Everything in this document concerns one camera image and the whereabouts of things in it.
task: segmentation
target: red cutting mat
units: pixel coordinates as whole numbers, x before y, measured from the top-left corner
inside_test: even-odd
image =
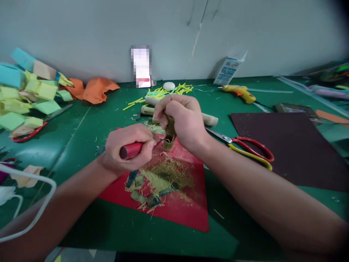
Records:
[[[166,156],[161,154],[162,152],[164,152],[164,149],[161,142],[153,149],[153,158],[144,169],[151,170],[161,162],[168,161]],[[182,192],[172,192],[166,196],[166,200],[165,197],[162,197],[161,202],[165,200],[164,206],[157,206],[154,211],[148,214],[208,233],[209,223],[203,163],[181,147],[177,139],[172,152],[167,153],[167,155],[183,165],[186,175],[192,179],[193,187],[187,186],[182,189]],[[147,213],[150,209],[138,209],[141,203],[134,201],[130,197],[131,192],[125,191],[128,176],[129,172],[125,172],[119,179],[108,186],[98,198]],[[143,190],[143,195],[147,197],[151,188],[148,185],[148,180],[145,177],[144,179],[145,184],[141,189]]]

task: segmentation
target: yellow scissors handle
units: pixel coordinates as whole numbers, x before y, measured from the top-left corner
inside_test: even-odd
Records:
[[[246,152],[246,151],[243,151],[243,150],[241,150],[241,149],[238,149],[238,148],[235,147],[233,144],[228,144],[228,146],[229,146],[232,150],[234,150],[234,151],[236,151],[236,152],[238,152],[238,153],[240,153],[240,154],[242,154],[242,155],[249,156],[250,158],[254,158],[254,159],[260,161],[260,162],[263,163],[264,166],[265,166],[267,169],[269,169],[270,171],[273,170],[273,167],[271,166],[271,164],[270,164],[268,161],[264,160],[263,158],[260,158],[260,157],[258,157],[258,156],[256,156],[256,155],[253,155],[253,154],[251,154],[251,153],[248,153],[248,152]]]

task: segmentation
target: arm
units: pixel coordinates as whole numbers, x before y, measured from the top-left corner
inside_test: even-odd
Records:
[[[329,255],[341,248],[348,225],[297,186],[213,139],[204,128],[196,99],[182,95],[163,98],[154,117],[165,128],[163,111],[174,118],[181,145],[209,167],[285,250]]]
[[[159,140],[141,124],[111,132],[105,154],[57,188],[35,226],[26,234],[0,244],[0,261],[44,261],[108,185],[123,172],[136,170],[151,159],[152,148]],[[121,160],[120,148],[136,141],[145,143],[139,155]],[[42,202],[43,199],[12,220],[0,230],[0,237],[25,229],[33,221]]]

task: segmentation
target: scissors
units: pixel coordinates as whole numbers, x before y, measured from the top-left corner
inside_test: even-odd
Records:
[[[257,142],[256,140],[254,139],[251,139],[251,138],[245,138],[245,137],[236,137],[236,138],[230,138],[228,136],[225,136],[221,133],[218,133],[210,128],[207,128],[205,127],[207,131],[211,132],[212,134],[214,134],[216,137],[226,141],[228,143],[228,147],[230,147],[232,150],[242,154],[242,155],[245,155],[245,156],[249,156],[253,159],[256,159],[258,160],[259,162],[263,163],[264,166],[269,169],[270,171],[273,169],[272,166],[271,166],[271,162],[274,161],[274,156],[273,154],[269,151],[269,149],[267,149],[267,147],[259,142]],[[246,145],[243,141],[248,141],[248,142],[251,142],[253,144],[255,144],[256,146],[258,146],[259,148],[261,148],[267,155],[267,157],[265,156],[262,156],[261,154],[257,153],[256,151],[254,151],[252,148],[250,148],[248,145]],[[235,147],[233,145],[233,143],[237,143],[239,146],[245,148],[247,151],[249,152],[246,152],[244,150],[241,150],[237,147]]]
[[[22,142],[27,141],[28,139],[31,139],[33,136],[35,136],[37,133],[39,133],[39,131],[45,125],[47,125],[50,120],[52,120],[53,118],[55,118],[56,116],[60,115],[61,113],[63,113],[64,111],[68,110],[71,107],[72,107],[72,104],[67,105],[66,107],[63,107],[62,109],[59,109],[56,112],[46,116],[44,118],[44,123],[43,123],[43,125],[41,127],[38,127],[37,129],[35,129],[34,132],[32,132],[31,134],[29,134],[29,135],[27,135],[25,137],[23,137],[23,136],[16,136],[16,137],[12,138],[12,141],[15,142],[15,143],[22,143]]]

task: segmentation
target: white wall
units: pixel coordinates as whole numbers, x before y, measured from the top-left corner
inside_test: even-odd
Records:
[[[291,73],[347,55],[330,0],[11,0],[0,2],[0,17],[0,61],[12,62],[20,47],[84,81],[131,81],[133,44],[152,46],[153,76],[164,80],[214,78],[240,49],[249,52],[237,76]]]

